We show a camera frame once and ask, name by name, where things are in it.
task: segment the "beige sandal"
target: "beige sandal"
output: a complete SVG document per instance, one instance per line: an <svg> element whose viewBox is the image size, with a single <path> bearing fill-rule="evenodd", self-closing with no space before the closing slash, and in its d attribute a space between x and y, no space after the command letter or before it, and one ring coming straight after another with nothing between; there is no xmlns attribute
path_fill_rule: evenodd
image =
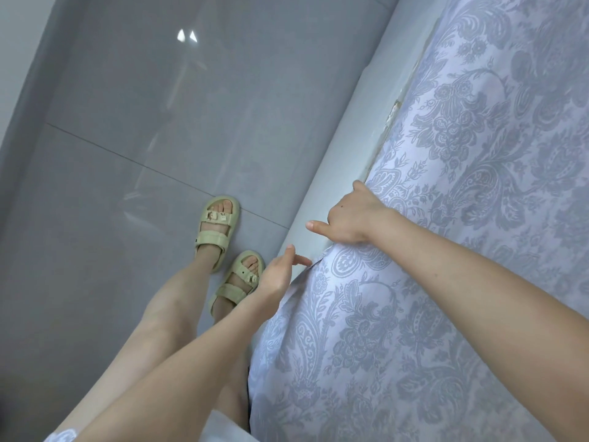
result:
<svg viewBox="0 0 589 442"><path fill-rule="evenodd" d="M231 201L231 214L218 211L209 211L211 205L218 203L221 200ZM227 252L229 241L231 240L231 236L233 235L233 231L235 230L235 226L237 225L237 220L239 219L239 211L239 202L233 197L229 196L215 197L209 200L207 204L204 206L204 210L202 211L202 215L200 216L201 224L215 223L219 225L229 226L229 232L225 235L224 233L220 233L219 231L201 231L200 228L202 227L202 225L198 225L198 236L196 237L196 242L194 244L194 252L196 253L198 247L205 244L217 245L221 249L221 255L219 255L219 259L213 267L213 272L217 271L223 263L223 260L225 258L225 252Z"/></svg>
<svg viewBox="0 0 589 442"><path fill-rule="evenodd" d="M244 266L244 264L242 264L242 261L246 260L246 258L248 258L249 256L255 256L256 259L258 260L258 273L257 274L252 273L251 271L248 270L247 267ZM217 291L215 292L215 294L213 295L213 297L209 301L209 311L211 312L211 315L213 314L213 304L215 303L215 300L217 299L217 297L224 297L224 298L230 300L235 305L237 305L241 301L243 301L243 299L247 295L249 295L250 293L252 293L256 289L256 287L258 286L258 284L260 282L260 276L263 271L264 271L264 260L261 258L261 255L259 255L255 251L244 251L238 257L236 257L231 265L231 268L225 274L225 278L223 279L223 283L217 289ZM240 289L236 285L227 283L227 281L229 280L229 276L231 276L232 273L235 273L236 275L238 275L239 278L243 282L245 282L250 287L252 287L252 289L249 291L249 293L246 293L245 291L243 291L242 289Z"/></svg>

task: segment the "gray tile floor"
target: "gray tile floor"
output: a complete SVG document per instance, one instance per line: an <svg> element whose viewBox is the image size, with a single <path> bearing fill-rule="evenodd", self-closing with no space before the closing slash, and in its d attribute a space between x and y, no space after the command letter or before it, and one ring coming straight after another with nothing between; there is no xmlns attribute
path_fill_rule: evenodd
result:
<svg viewBox="0 0 589 442"><path fill-rule="evenodd" d="M42 439L84 395L191 259L211 196L244 210L226 262L272 259L390 15L92 1L0 244L0 439Z"/></svg>

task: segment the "damask pattern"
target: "damask pattern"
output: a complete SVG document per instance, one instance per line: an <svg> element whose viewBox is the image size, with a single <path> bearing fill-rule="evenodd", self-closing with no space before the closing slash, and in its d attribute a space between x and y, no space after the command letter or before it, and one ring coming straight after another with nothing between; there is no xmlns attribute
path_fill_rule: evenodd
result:
<svg viewBox="0 0 589 442"><path fill-rule="evenodd" d="M368 179L589 314L589 0L450 0ZM424 291L334 245L250 370L261 441L552 440Z"/></svg>

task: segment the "hand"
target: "hand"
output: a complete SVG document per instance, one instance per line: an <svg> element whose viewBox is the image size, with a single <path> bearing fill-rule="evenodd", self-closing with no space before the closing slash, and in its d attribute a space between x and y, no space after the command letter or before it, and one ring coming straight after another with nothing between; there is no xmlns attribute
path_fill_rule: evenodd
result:
<svg viewBox="0 0 589 442"><path fill-rule="evenodd" d="M389 208L363 182L356 180L352 185L353 191L329 210L327 223L311 220L307 222L306 228L333 242L368 242L371 219Z"/></svg>
<svg viewBox="0 0 589 442"><path fill-rule="evenodd" d="M293 265L311 266L313 262L295 252L294 245L288 245L284 254L275 258L260 277L258 288L251 294L261 298L264 320L270 319L278 311L280 300L291 284Z"/></svg>

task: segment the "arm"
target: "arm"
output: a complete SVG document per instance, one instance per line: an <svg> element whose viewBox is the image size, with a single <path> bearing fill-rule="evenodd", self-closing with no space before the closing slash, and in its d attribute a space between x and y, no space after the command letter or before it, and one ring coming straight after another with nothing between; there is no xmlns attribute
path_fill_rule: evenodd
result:
<svg viewBox="0 0 589 442"><path fill-rule="evenodd" d="M386 208L357 181L307 227L369 242L408 272L491 371L559 440L589 432L589 321L495 262Z"/></svg>
<svg viewBox="0 0 589 442"><path fill-rule="evenodd" d="M238 355L278 310L292 265L311 264L294 250L273 260L252 294L122 394L77 440L198 440Z"/></svg>

